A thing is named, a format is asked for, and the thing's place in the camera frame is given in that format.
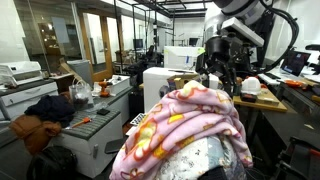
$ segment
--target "pink blanket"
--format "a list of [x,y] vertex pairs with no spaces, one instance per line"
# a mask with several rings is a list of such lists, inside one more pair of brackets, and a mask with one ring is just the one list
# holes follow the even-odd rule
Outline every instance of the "pink blanket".
[[119,151],[110,179],[153,179],[164,158],[217,133],[228,135],[244,166],[253,165],[231,98],[190,81],[150,110]]

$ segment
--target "door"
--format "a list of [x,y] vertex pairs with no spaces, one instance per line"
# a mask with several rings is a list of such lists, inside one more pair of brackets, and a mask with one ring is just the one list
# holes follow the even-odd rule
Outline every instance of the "door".
[[92,79],[99,82],[111,78],[113,71],[107,17],[85,11],[78,12]]

